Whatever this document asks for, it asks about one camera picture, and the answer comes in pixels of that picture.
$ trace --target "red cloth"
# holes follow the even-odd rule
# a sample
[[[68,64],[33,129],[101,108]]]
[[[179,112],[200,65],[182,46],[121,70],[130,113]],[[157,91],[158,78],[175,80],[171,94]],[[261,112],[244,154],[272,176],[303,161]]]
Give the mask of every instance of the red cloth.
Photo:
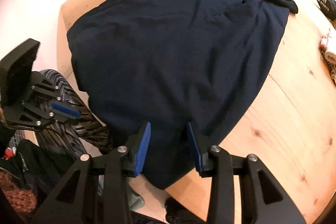
[[[9,148],[7,148],[5,150],[4,158],[8,160],[10,157],[13,157],[13,156],[14,156],[14,153]]]

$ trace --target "blue gripper pad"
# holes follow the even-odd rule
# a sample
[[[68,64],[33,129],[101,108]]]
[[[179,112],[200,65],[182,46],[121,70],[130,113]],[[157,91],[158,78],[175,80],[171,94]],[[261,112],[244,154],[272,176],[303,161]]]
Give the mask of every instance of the blue gripper pad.
[[[74,116],[76,118],[79,118],[81,116],[81,113],[74,107],[66,107],[58,102],[51,102],[50,105],[53,109],[58,110],[59,112],[62,112],[64,114]]]
[[[191,156],[194,160],[195,169],[199,174],[201,174],[203,172],[202,154],[196,141],[194,131],[190,122],[188,122],[187,124],[187,138]]]
[[[142,172],[143,165],[147,154],[149,141],[151,139],[151,124],[146,124],[142,139],[140,141],[138,152],[135,154],[134,174],[138,176]]]

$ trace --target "clothing pile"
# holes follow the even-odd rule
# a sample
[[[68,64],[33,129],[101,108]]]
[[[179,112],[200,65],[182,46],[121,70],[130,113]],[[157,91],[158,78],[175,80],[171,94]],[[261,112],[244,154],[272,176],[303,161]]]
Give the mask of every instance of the clothing pile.
[[[124,145],[152,125],[143,174],[165,189],[194,166],[186,125],[219,144],[259,93],[292,0],[106,0],[67,33],[90,109]]]
[[[81,147],[81,142],[79,145],[76,139],[79,140],[81,137],[99,147],[103,152],[109,149],[110,145],[108,136],[104,133],[105,127],[94,118],[67,80],[54,70],[43,70],[41,73],[59,87],[61,97],[67,103],[72,103],[81,112],[81,117],[77,126],[55,123],[42,132],[35,132],[39,146],[30,140],[21,139],[14,147],[12,146],[16,148],[15,155],[7,150],[16,130],[9,129],[0,122],[0,173],[9,174],[12,182],[19,189],[33,190],[37,198],[36,208],[42,205],[55,185],[73,165],[76,155],[79,157],[86,153]],[[137,208],[139,205],[137,197],[133,195],[129,187],[127,191],[130,208]],[[33,217],[35,211],[29,215],[29,218]],[[97,211],[98,215],[102,216],[101,198],[98,198]],[[131,217],[134,224],[164,224],[134,211],[131,211]]]
[[[336,85],[336,30],[334,27],[330,27],[329,33],[322,38],[319,49],[327,62],[330,76]]]

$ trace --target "black bag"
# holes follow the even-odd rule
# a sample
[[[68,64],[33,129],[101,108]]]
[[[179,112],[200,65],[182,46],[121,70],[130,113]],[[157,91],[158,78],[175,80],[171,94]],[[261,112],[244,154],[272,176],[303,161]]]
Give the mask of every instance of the black bag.
[[[317,0],[322,13],[334,21],[336,19],[336,1],[335,0]]]

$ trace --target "floor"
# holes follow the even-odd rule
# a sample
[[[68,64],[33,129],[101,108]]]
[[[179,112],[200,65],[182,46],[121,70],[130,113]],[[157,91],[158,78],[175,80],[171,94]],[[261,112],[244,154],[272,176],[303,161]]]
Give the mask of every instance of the floor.
[[[76,79],[73,73],[67,77],[68,82],[72,88],[77,92],[81,99],[87,104],[88,95],[85,92],[78,90]],[[100,156],[98,148],[94,147],[92,144],[81,140],[86,151],[93,157]],[[130,186],[145,200],[145,206],[138,209],[137,212],[143,215],[150,216],[152,218],[158,219],[160,221],[165,221],[166,210],[164,209],[164,203],[169,197],[169,194],[164,191],[154,187],[148,180],[140,175],[137,178],[131,178]]]

